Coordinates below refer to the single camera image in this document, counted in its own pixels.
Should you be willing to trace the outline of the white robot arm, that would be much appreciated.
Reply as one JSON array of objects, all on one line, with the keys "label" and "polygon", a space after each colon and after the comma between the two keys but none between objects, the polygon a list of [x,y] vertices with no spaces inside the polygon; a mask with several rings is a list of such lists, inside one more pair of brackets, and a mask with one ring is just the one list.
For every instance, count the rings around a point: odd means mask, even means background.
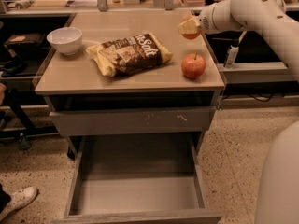
[{"label": "white robot arm", "polygon": [[[178,26],[181,34],[254,31],[299,81],[299,22],[283,0],[224,0]],[[299,122],[272,143],[263,165],[254,224],[299,224]]]}]

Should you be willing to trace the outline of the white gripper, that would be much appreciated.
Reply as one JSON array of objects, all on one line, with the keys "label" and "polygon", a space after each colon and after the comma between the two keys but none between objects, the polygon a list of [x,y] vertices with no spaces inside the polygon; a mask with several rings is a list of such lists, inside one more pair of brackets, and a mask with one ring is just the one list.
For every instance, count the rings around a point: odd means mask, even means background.
[{"label": "white gripper", "polygon": [[231,15],[230,1],[224,0],[206,6],[200,12],[199,20],[187,17],[178,25],[178,31],[182,35],[198,34],[201,29],[208,35],[236,31],[237,21]]}]

